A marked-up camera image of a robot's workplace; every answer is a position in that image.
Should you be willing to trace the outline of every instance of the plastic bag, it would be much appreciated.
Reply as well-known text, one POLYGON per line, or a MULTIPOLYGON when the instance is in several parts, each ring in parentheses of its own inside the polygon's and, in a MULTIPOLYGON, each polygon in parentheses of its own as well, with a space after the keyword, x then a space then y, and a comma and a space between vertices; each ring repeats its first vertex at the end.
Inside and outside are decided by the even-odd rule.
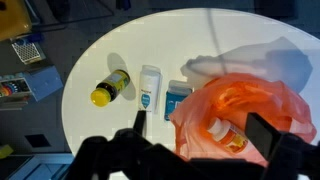
POLYGON ((187 159, 243 158, 266 165, 254 147, 245 153, 231 153, 207 131, 216 117, 244 131, 248 112, 258 113, 276 129, 294 133, 308 143, 316 135, 308 104, 283 82, 232 73, 189 95, 170 115, 176 130, 176 154, 187 159))

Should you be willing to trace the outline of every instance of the floor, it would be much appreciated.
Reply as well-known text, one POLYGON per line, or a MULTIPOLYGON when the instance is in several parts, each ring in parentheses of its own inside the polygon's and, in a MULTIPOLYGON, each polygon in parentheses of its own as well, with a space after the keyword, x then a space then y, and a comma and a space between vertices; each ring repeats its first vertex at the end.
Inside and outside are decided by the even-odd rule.
MULTIPOLYGON (((41 17, 47 23, 55 22, 46 1, 33 0, 41 17)), ((89 3, 90 0, 70 0, 71 19, 106 15, 105 9, 99 4, 89 3)), ((115 0, 106 1, 115 16, 89 22, 71 24, 67 29, 44 33, 45 41, 41 44, 47 61, 53 63, 65 83, 68 75, 81 54, 97 39, 110 30, 141 16, 180 8, 225 8, 246 12, 254 12, 253 0, 131 0, 132 8, 128 11, 115 9, 115 0)), ((283 20, 320 38, 320 1, 297 0, 297 18, 283 20)), ((0 74, 10 73, 11 67, 23 70, 8 42, 0 42, 0 74)), ((69 152, 66 143, 62 120, 61 99, 63 90, 59 90, 39 103, 28 105, 22 111, 0 112, 0 142, 10 144, 17 153, 30 152, 69 152), (32 148, 25 135, 44 134, 50 147, 32 148)))

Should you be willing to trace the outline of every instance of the yellow bottle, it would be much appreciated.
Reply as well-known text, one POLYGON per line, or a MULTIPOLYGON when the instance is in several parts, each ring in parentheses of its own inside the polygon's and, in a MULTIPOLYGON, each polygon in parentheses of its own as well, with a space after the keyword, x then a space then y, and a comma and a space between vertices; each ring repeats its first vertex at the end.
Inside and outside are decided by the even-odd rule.
POLYGON ((106 106, 113 101, 130 83, 130 76, 124 70, 113 71, 106 79, 99 83, 91 93, 91 101, 99 107, 106 106))

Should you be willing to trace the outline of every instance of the white tube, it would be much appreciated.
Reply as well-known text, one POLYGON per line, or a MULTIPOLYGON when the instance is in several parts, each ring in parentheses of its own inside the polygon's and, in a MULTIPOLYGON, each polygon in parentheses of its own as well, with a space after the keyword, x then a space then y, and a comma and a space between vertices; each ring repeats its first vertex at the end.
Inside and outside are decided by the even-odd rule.
POLYGON ((161 83, 160 69, 143 65, 140 72, 139 110, 158 113, 158 96, 161 83))

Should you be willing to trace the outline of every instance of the white bottle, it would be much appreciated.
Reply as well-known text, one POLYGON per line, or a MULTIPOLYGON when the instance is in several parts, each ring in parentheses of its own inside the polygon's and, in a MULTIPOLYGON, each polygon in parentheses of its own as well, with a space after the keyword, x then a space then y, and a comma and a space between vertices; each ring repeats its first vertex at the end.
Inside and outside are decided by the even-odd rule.
POLYGON ((140 72, 139 110, 146 110, 157 114, 158 99, 161 84, 159 68, 143 65, 140 72))
POLYGON ((212 134, 212 138, 229 152, 237 154, 251 149, 252 145, 245 134, 227 120, 221 121, 216 118, 208 131, 212 134))

